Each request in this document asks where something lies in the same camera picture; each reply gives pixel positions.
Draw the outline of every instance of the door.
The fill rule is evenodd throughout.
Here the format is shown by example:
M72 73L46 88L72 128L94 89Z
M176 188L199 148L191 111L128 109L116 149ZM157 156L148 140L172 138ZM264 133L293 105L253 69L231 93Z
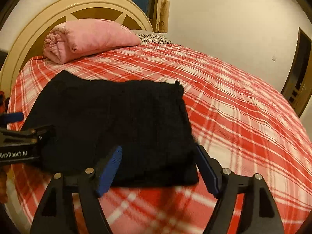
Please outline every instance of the door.
M298 97L292 105L298 117L303 113L312 93L312 50L308 61L307 70L298 90Z
M288 78L282 89L283 96L300 117L312 89L311 39L299 28L297 48Z

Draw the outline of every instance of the curtain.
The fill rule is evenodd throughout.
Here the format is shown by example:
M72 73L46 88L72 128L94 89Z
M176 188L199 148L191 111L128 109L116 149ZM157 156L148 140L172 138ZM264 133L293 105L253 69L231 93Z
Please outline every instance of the curtain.
M170 0L156 0L152 26L154 32L168 32Z

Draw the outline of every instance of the rolled pink blanket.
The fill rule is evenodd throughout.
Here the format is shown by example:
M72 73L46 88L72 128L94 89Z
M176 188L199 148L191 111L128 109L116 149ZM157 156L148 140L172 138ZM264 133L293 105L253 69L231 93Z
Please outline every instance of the rolled pink blanket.
M64 64L85 55L140 44L136 34L116 22L85 18L55 26L46 36L43 54Z

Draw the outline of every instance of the white wall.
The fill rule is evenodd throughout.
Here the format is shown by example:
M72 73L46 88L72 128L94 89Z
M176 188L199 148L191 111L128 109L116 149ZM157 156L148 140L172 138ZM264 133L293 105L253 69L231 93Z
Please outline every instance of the white wall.
M171 0L168 37L281 91L299 27L312 37L312 25L294 0Z
M300 116L300 121L307 131L310 141L312 141L312 98L310 98L305 110Z
M0 49L8 52L27 23L55 1L57 0L20 0L0 31Z

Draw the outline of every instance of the bed headboard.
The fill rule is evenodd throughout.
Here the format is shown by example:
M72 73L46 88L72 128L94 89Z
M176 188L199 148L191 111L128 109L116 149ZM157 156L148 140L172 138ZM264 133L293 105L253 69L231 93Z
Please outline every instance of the bed headboard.
M107 19L129 29L152 31L145 13L130 0L58 0L30 21L15 40L0 71L0 90L10 95L26 62L43 55L45 36L54 26L81 18Z

